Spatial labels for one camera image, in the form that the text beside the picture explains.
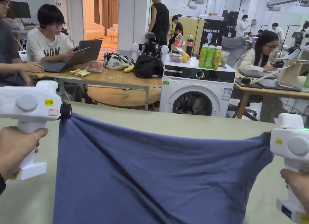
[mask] washing machine control panel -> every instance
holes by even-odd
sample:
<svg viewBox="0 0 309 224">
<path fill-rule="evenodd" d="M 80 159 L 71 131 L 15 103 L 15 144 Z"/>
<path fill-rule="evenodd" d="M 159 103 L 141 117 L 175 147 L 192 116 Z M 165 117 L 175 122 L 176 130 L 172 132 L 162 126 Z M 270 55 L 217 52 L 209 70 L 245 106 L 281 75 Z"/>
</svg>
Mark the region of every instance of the washing machine control panel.
<svg viewBox="0 0 309 224">
<path fill-rule="evenodd" d="M 200 68 L 165 66 L 164 75 L 185 79 L 198 79 L 213 82 L 234 83 L 235 72 L 216 71 Z"/>
</svg>

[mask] banana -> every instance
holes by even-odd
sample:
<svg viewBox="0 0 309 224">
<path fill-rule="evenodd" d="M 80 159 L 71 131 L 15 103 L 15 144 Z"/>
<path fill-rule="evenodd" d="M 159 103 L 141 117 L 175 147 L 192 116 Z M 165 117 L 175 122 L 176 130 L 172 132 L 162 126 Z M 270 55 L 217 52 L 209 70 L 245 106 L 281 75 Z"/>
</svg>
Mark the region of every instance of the banana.
<svg viewBox="0 0 309 224">
<path fill-rule="evenodd" d="M 129 72 L 132 72 L 133 70 L 134 70 L 134 65 L 132 65 L 132 66 L 130 66 L 130 67 L 124 69 L 123 72 L 129 73 Z"/>
</svg>

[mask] plastic bottle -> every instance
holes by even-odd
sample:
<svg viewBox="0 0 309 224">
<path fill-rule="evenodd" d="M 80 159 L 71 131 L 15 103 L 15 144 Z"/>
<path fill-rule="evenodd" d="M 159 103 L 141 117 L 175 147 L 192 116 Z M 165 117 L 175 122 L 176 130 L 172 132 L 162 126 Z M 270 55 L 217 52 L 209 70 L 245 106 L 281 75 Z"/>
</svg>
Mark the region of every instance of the plastic bottle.
<svg viewBox="0 0 309 224">
<path fill-rule="evenodd" d="M 214 69 L 214 70 L 217 70 L 219 68 L 221 52 L 222 52 L 222 47 L 221 46 L 217 46 L 216 47 L 215 56 L 214 56 L 214 61 L 213 61 L 213 64 L 211 66 L 211 68 Z"/>
<path fill-rule="evenodd" d="M 176 38 L 175 38 L 175 46 L 176 47 L 182 47 L 182 45 L 183 45 L 183 40 L 182 40 L 182 34 L 181 34 L 182 32 L 181 31 L 179 31 L 179 34 L 176 36 Z"/>
<path fill-rule="evenodd" d="M 201 50 L 200 60 L 198 61 L 198 67 L 205 68 L 207 52 L 208 52 L 208 45 L 204 44 Z"/>
<path fill-rule="evenodd" d="M 304 87 L 309 88 L 309 73 L 307 75 L 307 79 L 305 81 Z"/>
<path fill-rule="evenodd" d="M 206 69 L 211 68 L 212 62 L 214 60 L 214 56 L 215 56 L 215 46 L 209 46 L 208 52 L 207 52 L 206 63 L 205 63 Z"/>
<path fill-rule="evenodd" d="M 186 43 L 186 53 L 191 57 L 192 56 L 192 49 L 193 49 L 194 39 L 193 33 L 190 34 L 188 42 Z"/>
</svg>

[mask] sofa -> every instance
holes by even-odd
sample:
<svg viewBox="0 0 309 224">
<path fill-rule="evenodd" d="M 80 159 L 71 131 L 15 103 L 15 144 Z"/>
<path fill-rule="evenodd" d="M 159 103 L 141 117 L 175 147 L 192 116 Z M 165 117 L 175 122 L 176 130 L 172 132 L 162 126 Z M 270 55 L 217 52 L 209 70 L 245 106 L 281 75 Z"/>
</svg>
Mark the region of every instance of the sofa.
<svg viewBox="0 0 309 224">
<path fill-rule="evenodd" d="M 105 35 L 105 27 L 96 23 L 87 22 L 85 25 L 85 40 L 103 39 Z"/>
<path fill-rule="evenodd" d="M 117 24 L 113 24 L 113 29 L 114 31 L 112 31 L 111 29 L 107 29 L 107 36 L 118 36 L 118 25 Z"/>
</svg>

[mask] black sleeveless shirt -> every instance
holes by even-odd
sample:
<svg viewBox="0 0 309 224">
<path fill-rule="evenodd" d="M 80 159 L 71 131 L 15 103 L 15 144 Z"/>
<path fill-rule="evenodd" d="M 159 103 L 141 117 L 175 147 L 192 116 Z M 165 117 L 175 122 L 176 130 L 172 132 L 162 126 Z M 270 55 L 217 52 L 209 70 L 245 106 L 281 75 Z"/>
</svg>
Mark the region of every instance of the black sleeveless shirt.
<svg viewBox="0 0 309 224">
<path fill-rule="evenodd" d="M 156 3 L 153 6 L 157 9 L 157 17 L 155 20 L 155 26 L 152 29 L 152 33 L 157 34 L 160 37 L 160 43 L 167 42 L 167 34 L 168 34 L 168 27 L 169 27 L 169 19 L 170 13 L 167 7 L 162 3 Z"/>
</svg>

